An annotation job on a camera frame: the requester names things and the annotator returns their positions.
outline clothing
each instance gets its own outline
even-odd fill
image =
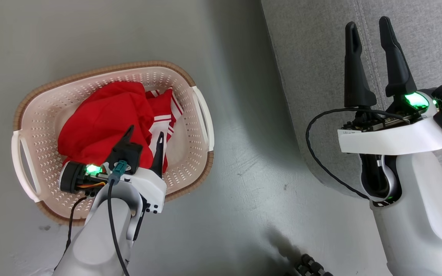
[[[112,82],[95,91],[66,121],[58,138],[58,152],[67,161],[101,165],[125,131],[135,127],[132,143],[143,146],[140,167],[150,168],[161,132],[167,142],[183,114],[170,87],[146,92],[139,82]],[[167,143],[164,143],[163,155]],[[164,157],[163,172],[167,169]]]

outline white plastic basket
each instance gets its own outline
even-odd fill
[[[168,169],[163,174],[167,200],[190,192],[209,173],[214,159],[214,131],[207,103],[192,78],[165,61],[128,63],[58,80],[32,91],[20,103],[11,140],[13,164],[28,197],[52,220],[69,222],[72,205],[83,194],[61,192],[58,177],[65,157],[58,152],[58,136],[67,119],[96,89],[116,81],[142,82],[146,90],[173,92],[184,110],[167,147]],[[23,161],[28,164],[30,177]],[[83,225],[93,203],[75,209],[73,225]]]

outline basket rim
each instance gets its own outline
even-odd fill
[[[69,77],[65,77],[60,80],[55,80],[53,82],[49,82],[48,84],[44,84],[42,86],[39,86],[36,89],[33,89],[30,93],[28,93],[28,95],[20,102],[20,104],[16,108],[14,119],[13,119],[13,131],[17,131],[17,130],[21,129],[21,120],[23,118],[23,114],[25,113],[25,109],[30,104],[30,102],[33,99],[35,99],[38,95],[40,95],[46,91],[49,91],[51,89],[55,89],[59,86],[65,85],[65,84],[70,84],[75,81],[86,79],[88,77],[95,77],[98,75],[113,73],[116,71],[146,68],[146,67],[164,67],[164,68],[174,70],[175,72],[180,74],[191,87],[195,86],[195,82],[193,81],[192,77],[184,69],[182,69],[180,66],[175,65],[169,61],[140,61],[140,62],[130,62],[130,63],[123,63],[123,64],[119,64],[119,65],[102,67],[102,68],[98,68],[95,70],[71,75]]]
[[[42,86],[37,87],[36,89],[33,89],[28,95],[21,101],[21,103],[18,105],[14,120],[13,120],[13,130],[18,131],[21,129],[21,121],[23,119],[23,114],[25,113],[26,107],[30,104],[30,102],[35,99],[40,94],[49,91],[51,89],[55,89],[59,86],[70,84],[72,82],[76,82],[82,79],[86,79],[88,77],[95,77],[98,75],[103,75],[107,73],[113,73],[117,71],[123,71],[123,70],[130,70],[130,69],[138,69],[138,68],[147,68],[147,67],[164,67],[171,69],[178,74],[180,74],[186,82],[192,87],[195,86],[195,82],[193,81],[192,77],[180,66],[175,65],[174,63],[171,63],[169,61],[140,61],[140,62],[130,62],[130,63],[123,63],[118,65],[112,65],[107,67],[98,68],[95,70],[86,71],[83,73],[71,75],[69,77],[65,77],[60,80],[55,80],[53,82],[49,82],[48,84],[44,84]],[[207,152],[207,161],[206,165],[204,166],[204,169],[202,171],[202,174],[191,184],[189,184],[186,187],[183,187],[182,189],[172,192],[170,194],[167,194],[165,197],[165,202],[173,200],[178,198],[179,196],[182,196],[184,194],[188,194],[197,187],[199,187],[202,182],[207,178],[207,175],[211,171],[211,168],[213,166],[214,161],[214,151]],[[57,222],[59,224],[68,224],[69,218],[65,218],[61,215],[58,215],[55,213],[47,204],[42,200],[35,203],[40,211],[44,213],[48,218],[53,220],[54,222]],[[86,218],[77,218],[73,219],[73,226],[79,227],[83,226],[86,221]]]

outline couch seam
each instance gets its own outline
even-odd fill
[[[386,102],[385,102],[384,93],[383,93],[383,86],[382,86],[381,78],[379,77],[378,63],[376,62],[373,44],[371,43],[371,38],[369,36],[368,24],[366,23],[366,16],[364,14],[362,0],[359,0],[358,6],[359,6],[359,10],[361,11],[361,14],[363,16],[363,23],[364,23],[364,29],[365,29],[364,34],[365,34],[366,43],[368,44],[368,47],[369,47],[371,66],[373,68],[374,79],[376,80],[376,83],[377,83],[378,97],[379,97],[379,101],[381,101],[381,106],[384,110],[384,109],[386,109]]]
[[[359,26],[361,26],[361,20],[360,20],[360,18],[359,18],[360,15],[358,15],[358,9],[356,9],[356,3],[357,3],[357,2],[358,2],[358,1],[355,0],[355,1],[352,2],[352,4],[353,4],[353,6],[354,6],[354,11],[356,12],[356,19],[357,19],[357,21],[358,21],[358,32],[359,32],[359,36],[360,36],[360,37],[363,37],[363,34],[361,33],[361,28],[359,28]],[[373,84],[374,94],[376,95],[376,93],[379,94],[379,91],[378,91],[378,89],[377,89],[377,86],[375,86],[375,82],[374,82],[374,72],[371,71],[371,67],[370,67],[370,65],[369,65],[369,58],[368,58],[368,54],[367,54],[367,51],[366,51],[367,44],[368,44],[368,43],[367,43],[366,36],[364,36],[364,41],[366,42],[365,45],[363,45],[364,56],[366,57],[366,63],[368,64],[368,70],[369,70],[369,74],[370,74],[370,76],[371,76],[371,83]],[[376,104],[378,105],[378,108],[379,108],[380,110],[383,110],[382,107],[381,107],[381,101],[377,101]]]

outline white stripe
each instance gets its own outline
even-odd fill
[[[172,115],[159,115],[159,116],[155,116],[155,121],[171,119],[171,118],[172,118]]]
[[[168,130],[169,126],[168,124],[170,124],[169,121],[154,122],[153,125],[151,125],[151,128],[149,129],[149,132],[151,133],[152,136],[151,143],[149,144],[149,149],[153,153],[153,156],[156,154],[156,141],[158,141],[158,137],[160,136],[161,132],[165,132],[165,130]],[[167,143],[163,143],[163,158],[165,157],[166,153],[167,153]]]
[[[184,112],[182,109],[182,106],[177,101],[177,98],[175,98],[175,95],[172,94],[172,102],[170,103],[170,108],[172,109],[172,114],[175,119],[179,119],[182,116],[182,113]]]

